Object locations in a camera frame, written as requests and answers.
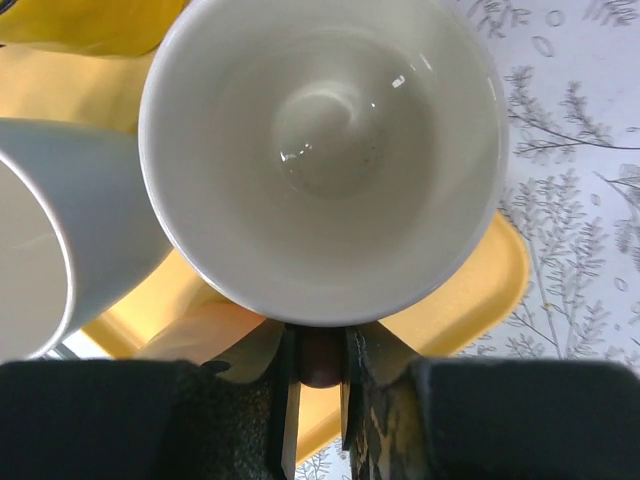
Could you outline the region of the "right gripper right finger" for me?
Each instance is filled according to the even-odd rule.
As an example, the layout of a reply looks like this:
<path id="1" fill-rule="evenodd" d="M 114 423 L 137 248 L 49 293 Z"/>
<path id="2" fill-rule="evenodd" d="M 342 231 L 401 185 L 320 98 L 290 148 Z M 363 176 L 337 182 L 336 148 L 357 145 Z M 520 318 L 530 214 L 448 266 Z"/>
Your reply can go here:
<path id="1" fill-rule="evenodd" d="M 425 357 L 345 331 L 343 446 L 356 479 L 635 479 L 639 379 L 605 361 Z"/>

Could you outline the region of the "pink mug cream inside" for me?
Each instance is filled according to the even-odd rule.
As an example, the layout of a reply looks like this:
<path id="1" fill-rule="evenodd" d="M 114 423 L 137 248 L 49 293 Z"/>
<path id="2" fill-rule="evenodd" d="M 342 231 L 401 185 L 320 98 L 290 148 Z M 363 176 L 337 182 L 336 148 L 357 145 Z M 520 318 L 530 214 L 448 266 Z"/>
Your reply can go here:
<path id="1" fill-rule="evenodd" d="M 450 1 L 194 1 L 138 127 L 172 245 L 233 302 L 305 327 L 313 387 L 339 382 L 338 328 L 464 263 L 509 155 L 501 80 Z"/>

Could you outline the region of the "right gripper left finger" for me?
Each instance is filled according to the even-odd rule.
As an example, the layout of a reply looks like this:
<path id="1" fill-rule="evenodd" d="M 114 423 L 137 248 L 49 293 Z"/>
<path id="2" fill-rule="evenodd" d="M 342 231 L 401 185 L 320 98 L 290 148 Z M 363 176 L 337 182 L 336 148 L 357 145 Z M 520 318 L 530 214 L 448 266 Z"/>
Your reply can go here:
<path id="1" fill-rule="evenodd" d="M 291 479 L 295 333 L 265 322 L 215 358 L 1 367 L 5 479 Z"/>

